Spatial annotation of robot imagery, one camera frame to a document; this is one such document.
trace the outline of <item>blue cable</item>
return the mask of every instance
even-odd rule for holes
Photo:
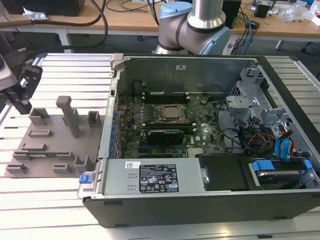
[[[243,52],[241,53],[241,55],[245,54],[245,52],[247,51],[248,47],[249,47],[249,44],[250,44],[250,41],[251,41],[251,35],[252,35],[252,28],[251,28],[251,23],[249,21],[249,19],[246,17],[246,20],[248,22],[248,25],[249,25],[249,38],[248,40],[246,41],[246,45],[245,45],[245,48],[243,49]]]

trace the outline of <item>white label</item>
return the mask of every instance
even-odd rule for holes
[[[186,70],[186,65],[175,65],[175,70]]]
[[[140,166],[139,161],[126,161],[125,162],[125,168],[126,169],[138,169]]]

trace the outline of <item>barcode sticker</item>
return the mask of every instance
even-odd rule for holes
[[[126,161],[125,162],[125,168],[126,169],[138,169],[140,166],[139,161]]]

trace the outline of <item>computer case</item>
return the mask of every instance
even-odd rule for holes
[[[22,14],[24,8],[47,15],[76,17],[85,4],[85,0],[2,0],[9,14]]]

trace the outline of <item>connector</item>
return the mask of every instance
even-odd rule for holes
[[[285,134],[283,134],[283,135],[280,137],[280,139],[285,139],[285,138],[291,136],[293,133],[294,133],[294,131],[289,130],[289,131],[287,131]]]

